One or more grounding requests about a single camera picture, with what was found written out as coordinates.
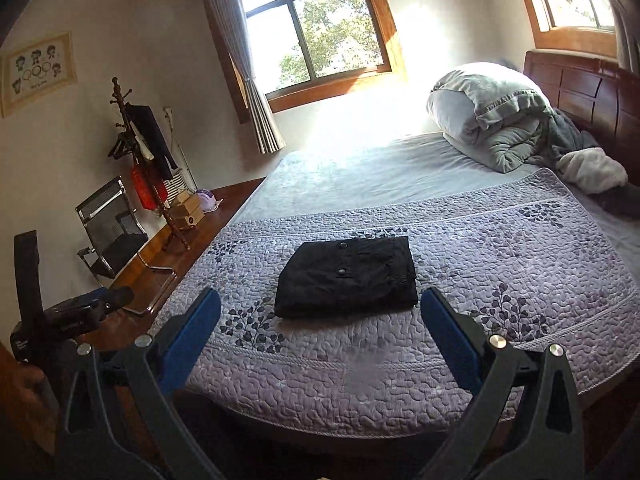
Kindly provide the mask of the person's left hand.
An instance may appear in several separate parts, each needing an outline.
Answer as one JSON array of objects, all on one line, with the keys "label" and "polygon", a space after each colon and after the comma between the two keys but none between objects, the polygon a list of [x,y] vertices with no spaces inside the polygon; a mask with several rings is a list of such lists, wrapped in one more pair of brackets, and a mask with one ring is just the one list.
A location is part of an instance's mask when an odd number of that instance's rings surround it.
[{"label": "person's left hand", "polygon": [[43,372],[1,346],[1,478],[53,479],[56,420]]}]

